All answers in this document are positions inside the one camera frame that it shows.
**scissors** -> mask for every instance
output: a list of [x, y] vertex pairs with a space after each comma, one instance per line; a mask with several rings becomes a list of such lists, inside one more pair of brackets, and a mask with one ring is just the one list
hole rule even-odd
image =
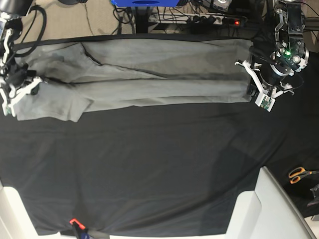
[[295, 184], [298, 183], [300, 180], [302, 180], [304, 177], [307, 177], [312, 174], [319, 173], [319, 170], [316, 171], [308, 171], [305, 170], [303, 167], [295, 168], [293, 171], [291, 171], [288, 175], [290, 178], [290, 183]]

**gray fabric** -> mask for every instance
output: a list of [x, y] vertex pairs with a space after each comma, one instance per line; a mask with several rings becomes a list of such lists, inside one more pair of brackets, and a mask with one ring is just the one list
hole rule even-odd
[[48, 83], [22, 99], [17, 118], [78, 121], [84, 112], [129, 106], [247, 102], [250, 77], [234, 62], [249, 57], [250, 45], [123, 39], [41, 46], [22, 61]]

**black cloth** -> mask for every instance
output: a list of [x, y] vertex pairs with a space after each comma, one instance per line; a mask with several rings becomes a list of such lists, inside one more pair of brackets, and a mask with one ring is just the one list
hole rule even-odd
[[271, 113], [252, 102], [131, 107], [78, 123], [0, 114], [0, 179], [41, 235], [70, 229], [73, 217], [111, 235], [224, 234], [264, 165], [304, 216], [318, 214], [305, 205], [319, 178], [287, 179], [295, 166], [319, 169], [318, 62], [311, 54], [304, 86]]

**blue box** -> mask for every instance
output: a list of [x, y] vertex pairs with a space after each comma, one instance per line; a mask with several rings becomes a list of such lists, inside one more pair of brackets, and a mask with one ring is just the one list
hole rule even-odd
[[111, 0], [118, 7], [126, 6], [177, 6], [179, 0]]

